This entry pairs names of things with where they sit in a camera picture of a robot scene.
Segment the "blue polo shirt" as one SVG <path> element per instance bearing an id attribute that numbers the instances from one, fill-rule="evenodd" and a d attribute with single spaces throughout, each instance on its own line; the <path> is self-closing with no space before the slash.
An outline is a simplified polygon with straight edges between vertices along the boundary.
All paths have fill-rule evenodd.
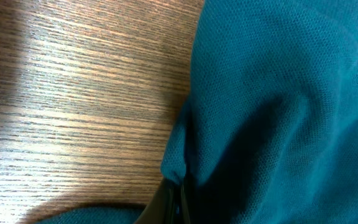
<path id="1" fill-rule="evenodd" d="M 161 172 L 192 223 L 358 223 L 358 0 L 207 0 Z"/>

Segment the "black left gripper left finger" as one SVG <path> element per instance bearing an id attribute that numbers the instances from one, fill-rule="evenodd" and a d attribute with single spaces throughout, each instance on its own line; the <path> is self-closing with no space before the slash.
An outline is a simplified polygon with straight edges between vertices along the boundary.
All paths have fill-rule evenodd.
<path id="1" fill-rule="evenodd" d="M 134 224 L 164 224 L 168 223 L 168 214 L 172 211 L 174 184 L 163 179 L 153 198 L 145 207 Z"/>

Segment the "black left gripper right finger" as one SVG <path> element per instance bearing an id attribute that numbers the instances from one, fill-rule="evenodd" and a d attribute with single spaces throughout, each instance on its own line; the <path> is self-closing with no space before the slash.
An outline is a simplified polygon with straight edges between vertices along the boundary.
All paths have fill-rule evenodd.
<path id="1" fill-rule="evenodd" d="M 185 184 L 182 184 L 180 188 L 180 205 L 183 224 L 191 224 L 191 215 L 189 212 L 188 200 L 186 197 Z"/>

